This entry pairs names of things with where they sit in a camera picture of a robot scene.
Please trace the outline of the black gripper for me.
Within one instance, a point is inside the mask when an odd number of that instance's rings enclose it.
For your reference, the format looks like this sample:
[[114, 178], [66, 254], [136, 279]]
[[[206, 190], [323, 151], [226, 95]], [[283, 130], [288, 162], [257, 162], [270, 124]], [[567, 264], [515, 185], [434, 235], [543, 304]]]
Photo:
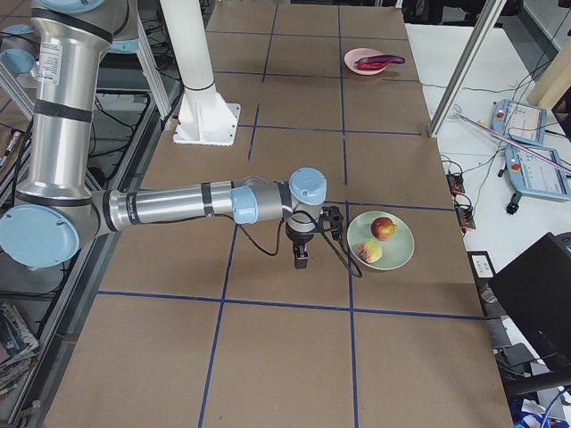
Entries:
[[296, 269], [306, 268], [309, 260], [307, 245], [318, 232], [315, 221], [309, 218], [289, 218], [286, 221], [285, 232], [293, 244], [294, 267]]

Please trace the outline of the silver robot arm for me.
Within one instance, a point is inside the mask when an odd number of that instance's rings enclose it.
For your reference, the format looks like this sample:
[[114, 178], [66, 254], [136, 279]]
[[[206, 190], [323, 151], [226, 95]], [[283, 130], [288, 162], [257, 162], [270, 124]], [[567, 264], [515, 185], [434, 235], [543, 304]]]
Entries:
[[49, 268], [127, 226], [228, 217], [238, 225], [284, 220], [302, 259], [325, 212], [327, 181], [313, 168], [277, 182], [248, 177], [130, 193], [86, 188], [99, 64], [114, 43], [136, 38], [137, 18], [134, 1], [33, 4], [41, 47], [29, 172], [2, 216], [2, 249], [22, 265]]

